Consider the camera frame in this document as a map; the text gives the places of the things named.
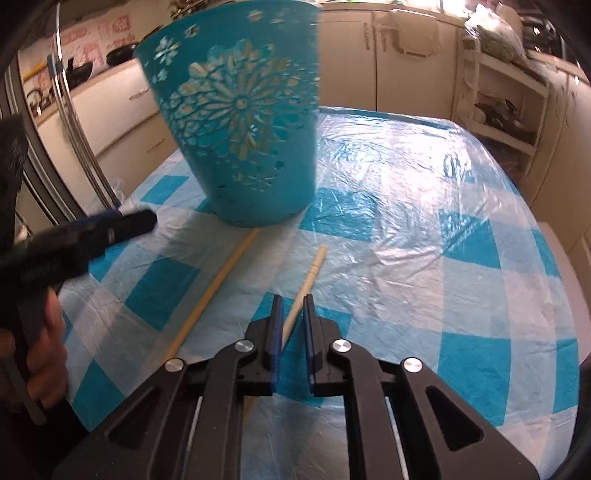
plastic bucket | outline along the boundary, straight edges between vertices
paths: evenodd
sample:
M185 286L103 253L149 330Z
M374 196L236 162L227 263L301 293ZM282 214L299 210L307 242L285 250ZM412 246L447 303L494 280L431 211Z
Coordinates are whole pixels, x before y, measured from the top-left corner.
M281 222L314 196L318 11L297 0L222 5L135 49L213 211L231 225Z

kitchen cabinet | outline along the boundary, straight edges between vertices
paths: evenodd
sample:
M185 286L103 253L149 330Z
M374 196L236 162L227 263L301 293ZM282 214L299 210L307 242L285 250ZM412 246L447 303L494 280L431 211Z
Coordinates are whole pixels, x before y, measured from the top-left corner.
M124 181L129 195L177 145L160 116L138 60L104 72L72 91L85 136L111 185ZM63 129L56 108L36 119L57 171L86 213L102 210Z
M569 75L565 122L550 168L531 206L567 252L591 223L591 87Z
M321 12L318 55L321 105L376 109L371 11Z
M139 60L117 65L74 91L74 106L92 151L113 142L155 115L159 108Z
M376 29L377 110L450 119L459 28L436 21L431 15L402 14L405 18L399 23L408 25L413 17L417 17L416 28L407 27L404 31L385 27ZM390 15L389 12L374 12L376 25L386 23ZM428 28L434 29L432 39L425 37ZM429 45L431 40L434 43L432 51L429 48L420 53L414 51L413 43L418 48Z
M531 167L525 172L519 186L523 198L530 206L540 191L554 157L569 98L569 75L545 62L536 61L535 64L538 71L548 79L550 93L538 148L531 160Z
M154 115L112 144L97 160L107 179L123 180L123 193L129 196L177 148L164 119Z

plastic bag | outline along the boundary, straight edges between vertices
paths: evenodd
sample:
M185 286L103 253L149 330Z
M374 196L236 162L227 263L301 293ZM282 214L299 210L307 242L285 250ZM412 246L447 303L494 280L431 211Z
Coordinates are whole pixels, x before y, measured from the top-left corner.
M480 39L480 49L507 63L528 67L521 40L511 26L496 13L479 4L465 23L468 33Z

metal screw head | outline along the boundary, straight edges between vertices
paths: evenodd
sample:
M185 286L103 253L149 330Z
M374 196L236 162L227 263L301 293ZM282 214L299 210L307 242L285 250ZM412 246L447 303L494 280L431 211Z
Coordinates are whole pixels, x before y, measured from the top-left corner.
M255 344L252 343L250 340L238 340L234 347L239 352L245 353L250 352L255 347Z
M346 353L351 350L351 342L344 338L339 338L333 342L333 349L338 353Z
M418 358L407 358L402 366L406 371L415 374L421 371L423 368L423 362L421 362Z
M180 358L171 358L170 360L167 360L167 362L164 364L164 368L166 368L167 372L179 372L183 369L184 367L184 362L180 359Z

wooden dowel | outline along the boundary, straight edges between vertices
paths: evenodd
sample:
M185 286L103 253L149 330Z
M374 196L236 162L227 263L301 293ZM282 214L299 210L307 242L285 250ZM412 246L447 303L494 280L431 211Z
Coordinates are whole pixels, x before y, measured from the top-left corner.
M201 314L203 313L203 311L205 310L205 308L207 307L207 305L209 304L209 302L211 301L211 299L213 298L213 296L215 295L215 293L217 292L219 287L222 285L223 281L226 279L228 274L232 271L232 269L234 268L234 266L236 265L236 263L238 262L240 257L244 254L244 252L248 249L248 247L251 246L251 243L254 241L256 235L258 234L258 232L260 230L261 229L259 229L259 228L253 228L250 231L250 233L246 237L244 237L242 242L240 242L240 244L236 247L236 249L233 251L232 255L230 255L230 258L228 258L228 261L226 261L226 263L224 264L222 269L218 272L216 277L213 279L213 281L207 287L207 290L205 291L203 296L199 299L199 302L197 303L197 305L195 305L195 308L191 312L191 315L189 315L187 320L185 320L183 327L181 328L181 330L177 334L176 338L173 340L173 342L168 347L168 350L166 350L166 354L162 358L162 363L164 363L166 360L174 357L177 354L178 350L183 345L183 342L187 339L187 337L189 336L189 333L191 333L191 330L195 326L195 323L197 323L197 320L199 320L199 317L201 316Z
M324 259L326 258L327 250L328 247L326 245L321 245L318 249L318 253L316 254L316 257L312 262L310 269L308 270L306 279L304 280L304 283L301 285L300 291L295 296L296 298L294 300L294 303L291 306L290 311L287 314L287 317L285 318L285 321L283 322L283 333L281 335L281 350L285 348L285 345L287 344L287 341L290 338L291 332L294 329L297 316L300 313L302 305L304 304L304 297L308 295L308 293L310 293L312 287L314 286L314 282L316 280L316 277L318 276L320 267L322 266L322 263L324 263ZM259 397L247 397L245 399L244 411L242 415L242 418L244 420L250 417L258 398Z

